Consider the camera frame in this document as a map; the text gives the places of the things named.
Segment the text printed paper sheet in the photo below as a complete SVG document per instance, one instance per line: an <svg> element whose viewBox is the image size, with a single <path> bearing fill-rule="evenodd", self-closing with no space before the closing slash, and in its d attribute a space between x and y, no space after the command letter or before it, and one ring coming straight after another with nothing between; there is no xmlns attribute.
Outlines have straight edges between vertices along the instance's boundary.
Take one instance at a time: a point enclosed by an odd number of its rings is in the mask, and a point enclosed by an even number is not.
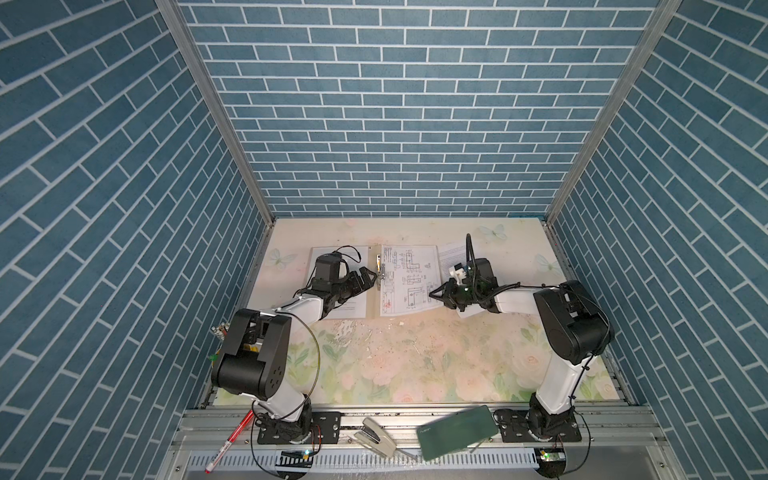
<svg viewBox="0 0 768 480"><path fill-rule="evenodd" d="M340 246L340 247L313 247L310 251L310 265L314 267L315 260L322 254L338 250L343 259L353 271L358 272L361 267L369 267L370 247L364 245ZM326 319L364 319L367 314L366 293L348 299L345 303L337 304L329 312Z"/></svg>

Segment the small-text printed paper sheet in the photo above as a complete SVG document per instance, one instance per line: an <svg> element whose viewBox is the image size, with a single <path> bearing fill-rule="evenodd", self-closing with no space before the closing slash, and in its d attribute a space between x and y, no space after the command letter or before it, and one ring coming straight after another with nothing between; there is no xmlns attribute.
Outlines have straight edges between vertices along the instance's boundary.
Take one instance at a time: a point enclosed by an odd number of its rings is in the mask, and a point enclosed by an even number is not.
<svg viewBox="0 0 768 480"><path fill-rule="evenodd" d="M449 243L438 246L437 250L441 279L442 282L446 282L450 278L450 269L456 264L464 264L466 262L465 244L462 242ZM464 311L457 311L457 315L462 319L466 319L482 312L483 309L480 306L471 305L466 307Z"/></svg>

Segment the diagram printed paper sheet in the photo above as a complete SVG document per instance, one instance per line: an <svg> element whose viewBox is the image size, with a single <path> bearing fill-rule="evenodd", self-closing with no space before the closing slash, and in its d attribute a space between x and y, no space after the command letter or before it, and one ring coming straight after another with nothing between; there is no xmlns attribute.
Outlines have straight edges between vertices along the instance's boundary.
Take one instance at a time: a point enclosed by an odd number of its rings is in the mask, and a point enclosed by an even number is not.
<svg viewBox="0 0 768 480"><path fill-rule="evenodd" d="M382 317L415 314L441 306L430 297L442 284L435 245L383 245L380 257Z"/></svg>

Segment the beige cardboard file folder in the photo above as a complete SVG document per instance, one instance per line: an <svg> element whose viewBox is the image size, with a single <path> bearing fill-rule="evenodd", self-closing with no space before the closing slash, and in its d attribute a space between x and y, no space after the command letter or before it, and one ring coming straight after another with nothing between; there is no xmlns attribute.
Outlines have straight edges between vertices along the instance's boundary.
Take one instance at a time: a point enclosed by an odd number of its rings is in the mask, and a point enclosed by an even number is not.
<svg viewBox="0 0 768 480"><path fill-rule="evenodd" d="M370 254L369 254L369 268L370 270L373 270L376 272L376 255L381 254L382 246L374 246L370 247ZM375 286L368 290L366 293L367 297L367 314L366 318L372 319L372 318L378 318L382 317L380 315L380 290L377 288L377 285L375 283Z"/></svg>

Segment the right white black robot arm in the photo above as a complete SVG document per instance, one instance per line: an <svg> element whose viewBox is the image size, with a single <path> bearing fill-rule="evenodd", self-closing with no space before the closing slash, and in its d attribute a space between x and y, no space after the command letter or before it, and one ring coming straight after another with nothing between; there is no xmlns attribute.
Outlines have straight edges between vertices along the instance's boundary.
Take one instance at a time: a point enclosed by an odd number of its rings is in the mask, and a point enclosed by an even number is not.
<svg viewBox="0 0 768 480"><path fill-rule="evenodd" d="M500 285L485 258L457 264L449 278L429 297L443 306L466 311L477 306L494 314L511 313L527 293L535 305L553 355L543 383L532 394L527 410L494 413L502 439L511 441L579 442L577 389L613 339L614 330L600 306L578 280L558 285Z"/></svg>

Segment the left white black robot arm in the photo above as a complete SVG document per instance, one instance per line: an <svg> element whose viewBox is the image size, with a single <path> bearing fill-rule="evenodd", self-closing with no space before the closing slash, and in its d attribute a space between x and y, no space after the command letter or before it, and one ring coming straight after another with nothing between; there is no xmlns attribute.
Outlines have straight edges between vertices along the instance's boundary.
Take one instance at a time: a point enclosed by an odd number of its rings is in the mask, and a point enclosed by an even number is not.
<svg viewBox="0 0 768 480"><path fill-rule="evenodd" d="M260 410L255 426L280 442L299 443L317 431L311 400L285 379L292 327L310 325L349 299L375 286L377 273L365 266L354 270L336 250L315 260L307 285L287 303L271 310L238 310L215 360L212 385L251 399Z"/></svg>

